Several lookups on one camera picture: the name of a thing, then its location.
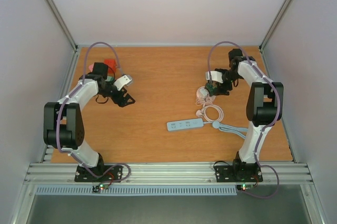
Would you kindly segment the dark green patterned cube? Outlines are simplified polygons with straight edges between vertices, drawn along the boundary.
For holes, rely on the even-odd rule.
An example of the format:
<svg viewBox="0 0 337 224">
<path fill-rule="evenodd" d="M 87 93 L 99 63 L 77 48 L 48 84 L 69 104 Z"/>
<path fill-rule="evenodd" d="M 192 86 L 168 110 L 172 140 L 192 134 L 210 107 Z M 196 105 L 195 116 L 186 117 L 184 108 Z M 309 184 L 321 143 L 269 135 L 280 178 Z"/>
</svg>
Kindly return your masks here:
<svg viewBox="0 0 337 224">
<path fill-rule="evenodd" d="M 217 96 L 219 94 L 219 82 L 207 82 L 205 84 L 205 89 L 210 96 Z"/>
</svg>

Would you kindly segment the red cube plug adapter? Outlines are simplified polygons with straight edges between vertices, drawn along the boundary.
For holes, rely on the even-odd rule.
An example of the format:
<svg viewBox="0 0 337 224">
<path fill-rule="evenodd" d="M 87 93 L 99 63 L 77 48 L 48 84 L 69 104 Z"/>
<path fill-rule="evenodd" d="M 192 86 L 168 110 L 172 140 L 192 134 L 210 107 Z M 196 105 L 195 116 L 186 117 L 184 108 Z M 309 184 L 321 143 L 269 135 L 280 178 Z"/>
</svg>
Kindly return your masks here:
<svg viewBox="0 0 337 224">
<path fill-rule="evenodd" d="M 108 58 L 104 60 L 104 63 L 109 66 L 110 68 L 112 68 L 113 70 L 117 69 L 117 63 L 115 59 L 112 58 Z"/>
</svg>

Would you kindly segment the pink cube plug adapter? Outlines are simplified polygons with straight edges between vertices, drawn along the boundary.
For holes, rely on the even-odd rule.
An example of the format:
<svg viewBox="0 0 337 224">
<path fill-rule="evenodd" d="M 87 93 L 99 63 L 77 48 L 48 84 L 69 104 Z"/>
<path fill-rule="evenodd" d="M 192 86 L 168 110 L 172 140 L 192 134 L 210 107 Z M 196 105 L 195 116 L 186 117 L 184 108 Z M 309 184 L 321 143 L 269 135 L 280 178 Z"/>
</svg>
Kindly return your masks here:
<svg viewBox="0 0 337 224">
<path fill-rule="evenodd" d="M 90 72 L 92 72 L 92 71 L 93 71 L 93 67 L 94 67 L 94 64 L 90 64 L 90 65 L 89 65 L 89 67 L 88 67 L 88 68 L 89 68 L 89 71 L 90 71 Z"/>
</svg>

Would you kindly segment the green small plug charger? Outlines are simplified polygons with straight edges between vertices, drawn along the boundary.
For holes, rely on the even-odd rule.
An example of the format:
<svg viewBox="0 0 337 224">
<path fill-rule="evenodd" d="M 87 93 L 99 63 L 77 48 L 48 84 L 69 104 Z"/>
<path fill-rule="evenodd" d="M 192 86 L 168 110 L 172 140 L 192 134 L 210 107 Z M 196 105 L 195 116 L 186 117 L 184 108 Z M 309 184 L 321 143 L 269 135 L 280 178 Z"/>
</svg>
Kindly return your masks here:
<svg viewBox="0 0 337 224">
<path fill-rule="evenodd" d="M 113 81 L 113 80 L 114 80 L 114 77 L 113 77 L 113 76 L 107 76 L 106 81 L 110 82 L 110 81 Z"/>
</svg>

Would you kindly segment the light blue power strip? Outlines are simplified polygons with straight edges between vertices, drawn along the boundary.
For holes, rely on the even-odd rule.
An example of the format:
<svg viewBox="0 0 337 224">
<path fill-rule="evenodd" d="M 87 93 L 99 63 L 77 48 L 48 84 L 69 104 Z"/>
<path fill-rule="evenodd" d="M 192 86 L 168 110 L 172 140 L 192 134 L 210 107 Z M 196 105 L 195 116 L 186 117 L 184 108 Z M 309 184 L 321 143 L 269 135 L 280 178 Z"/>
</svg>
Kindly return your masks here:
<svg viewBox="0 0 337 224">
<path fill-rule="evenodd" d="M 190 130 L 202 128 L 204 126 L 204 121 L 202 118 L 170 121 L 166 124 L 166 126 L 169 132 Z"/>
</svg>

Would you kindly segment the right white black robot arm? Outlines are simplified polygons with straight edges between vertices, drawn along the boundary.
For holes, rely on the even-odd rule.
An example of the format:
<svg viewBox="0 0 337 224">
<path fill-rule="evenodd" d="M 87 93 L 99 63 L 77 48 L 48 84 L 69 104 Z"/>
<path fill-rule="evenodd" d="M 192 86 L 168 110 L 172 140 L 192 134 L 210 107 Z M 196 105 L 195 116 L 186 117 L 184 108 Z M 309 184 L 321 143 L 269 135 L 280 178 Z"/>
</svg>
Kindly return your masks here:
<svg viewBox="0 0 337 224">
<path fill-rule="evenodd" d="M 243 79 L 250 87 L 246 104 L 249 121 L 244 143 L 231 165 L 216 168 L 218 182 L 262 182 L 259 157 L 262 145 L 271 128 L 282 117 L 283 91 L 281 82 L 269 79 L 253 57 L 246 57 L 240 49 L 229 52 L 229 69 L 216 69 L 224 73 L 227 87 Z"/>
</svg>

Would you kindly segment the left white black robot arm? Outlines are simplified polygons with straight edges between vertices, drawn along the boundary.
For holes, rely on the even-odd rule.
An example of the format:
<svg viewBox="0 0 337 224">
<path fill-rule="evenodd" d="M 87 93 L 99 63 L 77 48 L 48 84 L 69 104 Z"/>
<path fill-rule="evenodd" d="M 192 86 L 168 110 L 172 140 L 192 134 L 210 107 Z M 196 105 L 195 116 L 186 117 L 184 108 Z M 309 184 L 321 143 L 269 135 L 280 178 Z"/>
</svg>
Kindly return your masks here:
<svg viewBox="0 0 337 224">
<path fill-rule="evenodd" d="M 85 140 L 82 110 L 98 95 L 111 99 L 119 107 L 135 103 L 125 88 L 132 83 L 132 77 L 122 74 L 118 79 L 108 80 L 108 70 L 106 64 L 94 63 L 92 71 L 84 73 L 65 97 L 44 106 L 44 143 L 71 156 L 78 163 L 78 175 L 94 181 L 102 180 L 109 169 L 102 155 Z"/>
</svg>

